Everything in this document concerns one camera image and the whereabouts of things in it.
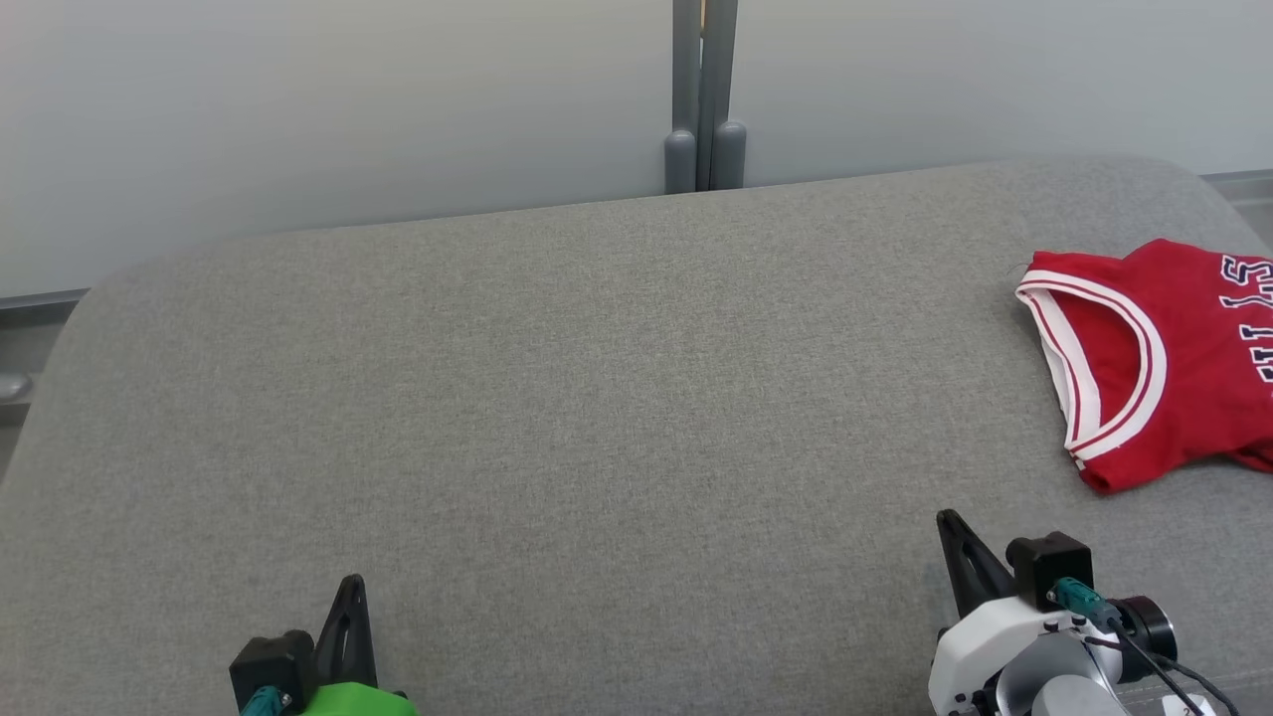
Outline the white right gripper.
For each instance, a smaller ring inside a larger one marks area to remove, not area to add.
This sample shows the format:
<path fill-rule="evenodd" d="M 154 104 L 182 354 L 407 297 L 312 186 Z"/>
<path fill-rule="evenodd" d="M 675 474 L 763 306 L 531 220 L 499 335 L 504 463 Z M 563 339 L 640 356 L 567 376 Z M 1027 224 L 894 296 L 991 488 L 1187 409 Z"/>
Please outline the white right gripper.
<path fill-rule="evenodd" d="M 1015 598 L 1015 575 L 959 511 L 941 510 L 936 525 L 961 620 L 937 643 L 928 696 L 937 715 L 978 713 L 987 691 L 993 715 L 1027 715 L 1046 683 L 1087 675 L 1087 648 L 1068 629 L 1067 612 L 1037 612 Z"/>

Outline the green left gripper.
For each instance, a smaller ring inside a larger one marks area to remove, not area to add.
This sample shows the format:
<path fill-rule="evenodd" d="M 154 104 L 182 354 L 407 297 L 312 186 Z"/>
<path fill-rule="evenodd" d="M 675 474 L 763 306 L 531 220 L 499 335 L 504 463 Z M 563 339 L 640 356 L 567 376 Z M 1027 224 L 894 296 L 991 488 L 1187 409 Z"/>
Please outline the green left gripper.
<path fill-rule="evenodd" d="M 349 575 L 339 585 L 314 643 L 314 668 L 325 685 L 314 691 L 300 715 L 419 715 L 418 707 L 405 696 L 378 688 L 367 585 L 362 575 Z"/>

